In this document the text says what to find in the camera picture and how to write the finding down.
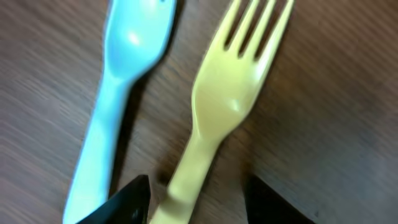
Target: light blue plastic utensil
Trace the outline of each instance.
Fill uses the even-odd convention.
[[[177,0],[113,0],[104,37],[104,71],[76,165],[64,224],[75,224],[108,199],[119,129],[131,87],[159,61]]]

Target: wooden table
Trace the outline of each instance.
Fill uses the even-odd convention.
[[[112,192],[149,174],[151,213],[190,135],[192,84],[228,4],[181,4],[167,55],[132,91]],[[101,76],[107,5],[1,1],[1,223],[61,222]],[[297,0],[192,223],[247,223],[248,172],[317,223],[397,223],[397,12],[396,0]]]

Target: fork tine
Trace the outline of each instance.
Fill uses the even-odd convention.
[[[229,31],[232,28],[232,24],[234,19],[239,11],[239,6],[241,5],[241,0],[233,0],[231,5],[229,6],[228,11],[226,12],[223,21],[218,28],[216,35],[213,38],[212,47],[221,46],[222,48],[225,45],[226,39],[228,38]]]
[[[287,0],[284,10],[277,21],[272,33],[269,37],[268,43],[264,52],[260,56],[259,65],[263,67],[264,70],[269,69],[272,60],[275,57],[278,45],[285,31],[287,22],[289,21],[290,13],[292,12],[294,5],[294,0]]]
[[[231,40],[232,44],[230,48],[233,52],[238,52],[239,49],[241,48],[244,38],[253,20],[254,13],[256,13],[258,5],[259,5],[259,0],[251,0],[249,6],[246,8],[243,15],[243,19],[239,23],[238,29]]]
[[[254,30],[254,33],[249,40],[248,47],[245,50],[243,57],[254,57],[254,55],[256,54],[262,36],[266,31],[269,18],[271,18],[272,10],[275,7],[275,3],[276,0],[268,0],[266,7],[261,14],[260,20],[257,23],[256,29]]]

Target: fork head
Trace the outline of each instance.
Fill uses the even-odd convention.
[[[255,54],[271,17],[275,0],[268,0],[241,55],[239,50],[259,0],[250,1],[231,43],[225,47],[240,3],[241,0],[232,1],[203,59],[193,86],[193,131],[206,138],[222,140],[250,112],[271,67],[294,0],[287,0],[259,58],[255,58]]]
[[[167,46],[176,5],[177,0],[113,0],[104,32],[105,70],[134,80],[151,68]]]

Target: brown table surface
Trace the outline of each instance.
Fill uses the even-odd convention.
[[[132,91],[112,192],[149,174],[150,213],[189,138],[192,83],[228,4],[186,0],[165,58]],[[1,223],[61,222],[101,77],[107,5],[1,1]],[[191,223],[247,223],[248,172],[317,223],[397,223],[397,12],[396,0],[297,0]]]

